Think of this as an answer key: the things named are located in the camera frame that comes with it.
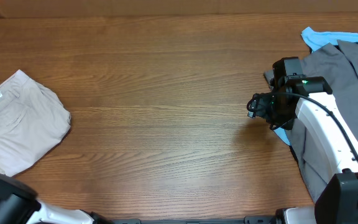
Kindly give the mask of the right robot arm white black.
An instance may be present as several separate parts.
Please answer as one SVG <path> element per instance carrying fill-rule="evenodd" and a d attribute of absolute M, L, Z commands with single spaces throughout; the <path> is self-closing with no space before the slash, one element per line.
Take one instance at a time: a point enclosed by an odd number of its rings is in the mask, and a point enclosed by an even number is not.
<path fill-rule="evenodd" d="M 342 118 L 323 77 L 281 78 L 270 93 L 256 93 L 247 104 L 251 118 L 270 129 L 302 122 L 323 156 L 329 182 L 312 207 L 278 211 L 275 223 L 358 223 L 358 142 Z"/>

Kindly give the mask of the beige cotton shorts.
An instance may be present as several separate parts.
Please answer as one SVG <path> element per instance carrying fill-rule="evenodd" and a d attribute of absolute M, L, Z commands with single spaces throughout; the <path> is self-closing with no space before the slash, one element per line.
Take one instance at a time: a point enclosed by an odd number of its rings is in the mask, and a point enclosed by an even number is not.
<path fill-rule="evenodd" d="M 0 174 L 32 167 L 70 128 L 71 114 L 58 96 L 18 70 L 0 84 Z"/>

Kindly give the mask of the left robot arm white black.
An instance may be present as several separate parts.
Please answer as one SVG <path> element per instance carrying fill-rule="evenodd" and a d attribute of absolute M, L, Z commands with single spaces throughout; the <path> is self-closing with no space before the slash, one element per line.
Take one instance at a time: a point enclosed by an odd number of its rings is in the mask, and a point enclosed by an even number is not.
<path fill-rule="evenodd" d="M 67 210 L 38 199 L 26 184 L 0 174 L 0 224 L 113 224 L 97 213 Z"/>

